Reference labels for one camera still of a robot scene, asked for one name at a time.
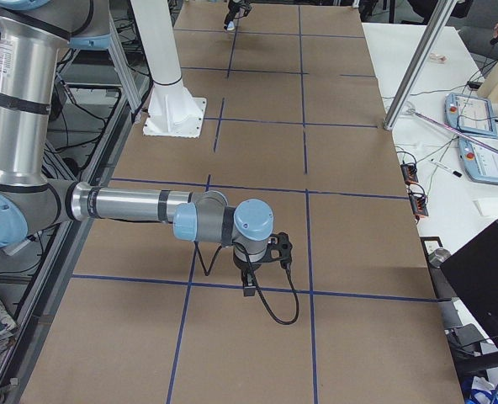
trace black monitor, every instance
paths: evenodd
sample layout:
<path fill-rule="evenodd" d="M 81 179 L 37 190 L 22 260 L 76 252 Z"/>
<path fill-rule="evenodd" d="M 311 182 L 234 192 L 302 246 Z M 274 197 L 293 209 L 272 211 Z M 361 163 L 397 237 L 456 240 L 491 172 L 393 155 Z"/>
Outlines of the black monitor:
<path fill-rule="evenodd" d="M 498 221 L 460 248 L 441 269 L 457 296 L 498 348 Z M 478 369 L 498 366 L 498 360 L 491 363 L 489 358 L 477 362 Z"/>

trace pen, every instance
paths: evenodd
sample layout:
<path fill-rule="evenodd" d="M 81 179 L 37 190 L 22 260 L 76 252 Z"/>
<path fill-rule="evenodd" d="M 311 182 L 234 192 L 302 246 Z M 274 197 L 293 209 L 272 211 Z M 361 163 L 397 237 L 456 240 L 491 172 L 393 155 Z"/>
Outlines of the pen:
<path fill-rule="evenodd" d="M 455 177 L 462 177 L 462 173 L 459 173 L 458 171 L 456 170 L 452 170 L 451 168 L 449 168 L 448 166 L 446 165 L 443 165 L 441 164 L 440 162 L 437 162 L 436 160 L 432 159 L 431 160 L 431 163 L 434 164 L 436 167 L 440 167 L 442 170 L 445 170 L 447 171 L 448 173 L 451 173 L 452 175 L 454 175 Z"/>

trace white table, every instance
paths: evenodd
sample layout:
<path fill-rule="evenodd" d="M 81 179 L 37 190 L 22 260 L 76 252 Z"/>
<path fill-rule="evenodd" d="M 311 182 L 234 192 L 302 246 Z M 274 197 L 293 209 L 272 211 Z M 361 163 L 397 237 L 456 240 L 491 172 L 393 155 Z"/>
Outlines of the white table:
<path fill-rule="evenodd" d="M 424 28 L 415 25 L 363 24 L 383 97 L 395 95 Z M 455 28 L 444 29 L 433 51 L 446 56 L 447 61 L 444 64 L 428 62 L 412 93 L 450 90 L 463 86 L 472 76 L 479 76 L 475 75 L 477 66 Z M 458 88 L 454 91 L 460 93 L 462 90 Z M 444 122 L 443 103 L 447 94 L 448 92 L 422 94 L 411 97 L 410 101 L 418 112 Z M 494 111 L 498 115 L 498 105 L 494 106 Z M 448 142 L 452 134 L 418 118 L 401 117 L 393 129 L 393 137 L 397 146 L 421 159 Z M 442 152 L 443 150 L 432 157 L 439 159 Z M 464 173 L 456 141 L 445 154 L 442 163 Z M 420 184 L 427 191 L 434 169 L 430 158 L 418 165 Z M 456 252 L 496 219 L 481 216 L 474 204 L 475 200 L 481 198 L 498 198 L 498 186 L 474 183 L 465 173 L 463 177 L 456 178 L 438 169 L 433 176 L 429 193 L 429 217 L 421 219 L 418 225 L 420 236 L 439 236 L 447 250 Z"/>

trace white mounting plate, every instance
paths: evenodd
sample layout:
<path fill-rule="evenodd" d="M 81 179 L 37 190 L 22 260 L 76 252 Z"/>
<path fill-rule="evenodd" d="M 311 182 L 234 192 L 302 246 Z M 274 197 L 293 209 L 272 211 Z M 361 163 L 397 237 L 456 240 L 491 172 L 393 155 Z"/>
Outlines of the white mounting plate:
<path fill-rule="evenodd" d="M 206 98 L 195 98 L 193 101 L 199 106 L 204 117 L 206 111 Z M 165 119 L 161 116 L 150 116 L 146 119 L 143 133 L 147 136 L 173 136 L 173 137 L 199 137 L 204 118 L 197 116 L 189 116 L 184 122 L 175 124 L 171 130 L 168 130 L 168 125 Z"/>

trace brown cardboard sheet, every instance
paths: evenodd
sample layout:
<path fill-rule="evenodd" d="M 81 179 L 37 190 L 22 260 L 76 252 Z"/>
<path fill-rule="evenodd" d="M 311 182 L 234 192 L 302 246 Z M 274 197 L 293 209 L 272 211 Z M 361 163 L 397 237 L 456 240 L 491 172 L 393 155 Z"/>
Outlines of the brown cardboard sheet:
<path fill-rule="evenodd" d="M 406 196 L 390 132 L 343 126 L 305 132 L 309 189 Z"/>
<path fill-rule="evenodd" d="M 232 38 L 222 32 L 175 31 L 181 67 L 226 69 L 229 66 Z"/>
<path fill-rule="evenodd" d="M 315 297 L 320 404 L 463 402 L 436 305 Z"/>
<path fill-rule="evenodd" d="M 239 33 L 232 69 L 299 73 L 299 38 Z"/>
<path fill-rule="evenodd" d="M 384 104 L 375 77 L 323 77 L 309 74 L 305 85 L 305 121 L 316 124 L 380 127 Z"/>
<path fill-rule="evenodd" d="M 302 44 L 305 73 L 323 77 L 374 76 L 364 38 L 304 36 Z"/>
<path fill-rule="evenodd" d="M 217 122 L 206 120 L 198 139 L 143 136 L 142 126 L 130 132 L 114 178 L 206 183 L 213 164 Z"/>
<path fill-rule="evenodd" d="M 407 200 L 310 196 L 315 290 L 434 298 Z"/>
<path fill-rule="evenodd" d="M 302 121 L 299 75 L 231 72 L 227 91 L 223 112 L 227 119 Z"/>
<path fill-rule="evenodd" d="M 242 296 L 230 248 L 205 277 L 171 226 L 97 221 L 23 404 L 463 401 L 395 148 L 377 129 L 378 84 L 360 77 L 373 71 L 358 11 L 253 7 L 227 34 L 226 4 L 184 3 L 177 46 L 185 86 L 208 99 L 202 134 L 143 136 L 143 116 L 110 185 L 268 202 L 294 245 L 299 321 L 279 326 Z M 208 265 L 217 246 L 200 247 Z M 257 277 L 289 319 L 278 263 Z"/>
<path fill-rule="evenodd" d="M 266 296 L 278 315 L 292 317 L 291 295 Z M 298 322 L 276 327 L 241 290 L 192 289 L 171 403 L 312 402 L 308 296 L 300 306 Z"/>
<path fill-rule="evenodd" d="M 333 7 L 324 11 L 301 6 L 300 10 L 303 35 L 365 36 L 357 9 Z"/>
<path fill-rule="evenodd" d="M 21 404 L 164 402 L 185 295 L 72 279 Z"/>
<path fill-rule="evenodd" d="M 214 184 L 305 189 L 302 125 L 221 123 Z"/>

